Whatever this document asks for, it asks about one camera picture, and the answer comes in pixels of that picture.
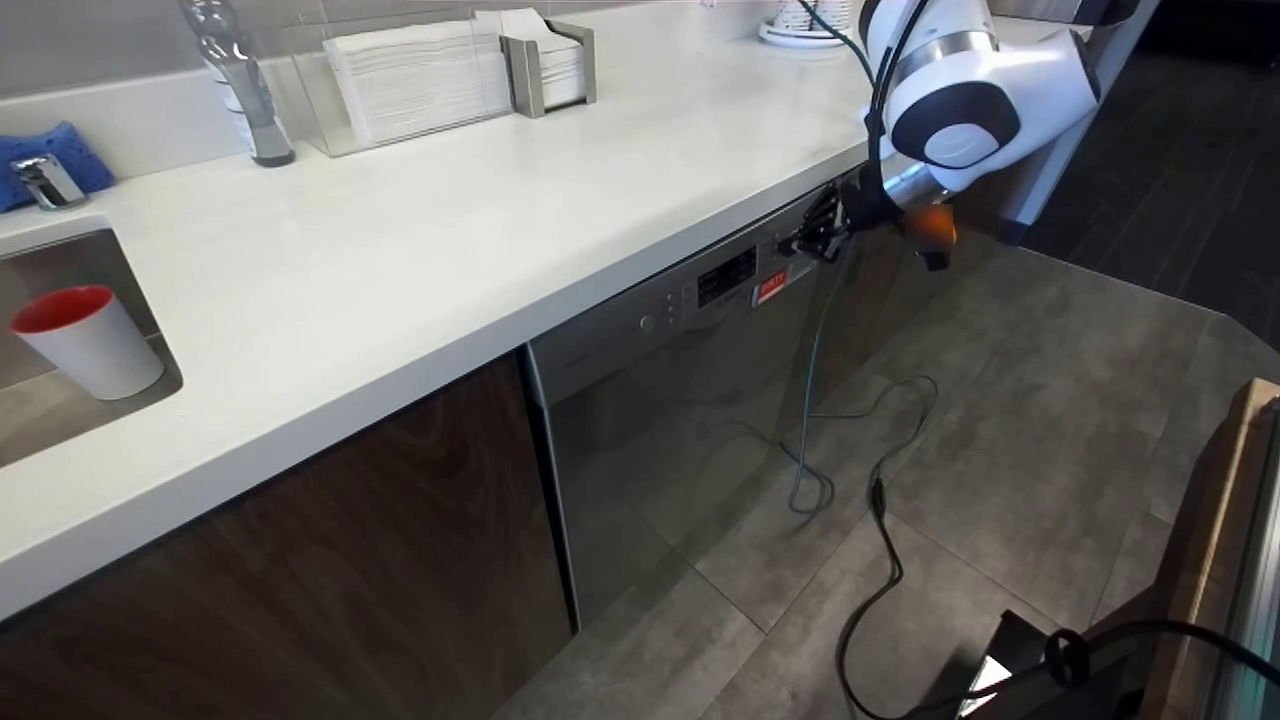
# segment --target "orange part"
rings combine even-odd
[[[938,232],[947,245],[961,239],[961,229],[954,229],[953,212],[943,212],[943,210],[927,210],[915,215],[915,238],[925,238],[925,232]]]

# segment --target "stainless steel dishwasher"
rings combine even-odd
[[[800,423],[824,188],[529,346],[577,630],[682,562]]]

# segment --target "faucet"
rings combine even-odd
[[[217,82],[233,94],[236,117],[244,117],[252,135],[252,162],[263,169],[291,165],[291,145],[281,128],[270,94],[254,57],[244,49],[244,33],[229,0],[181,0],[196,33],[196,49]]]

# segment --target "blue object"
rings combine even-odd
[[[55,155],[84,191],[117,183],[110,169],[84,145],[76,125],[55,125],[40,135],[0,135],[0,212],[31,204],[31,191],[11,175],[11,165],[29,155]]]

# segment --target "dishwasher control panel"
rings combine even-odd
[[[827,183],[531,340],[538,375],[577,394],[686,330],[786,298],[818,269],[796,239],[824,195]]]

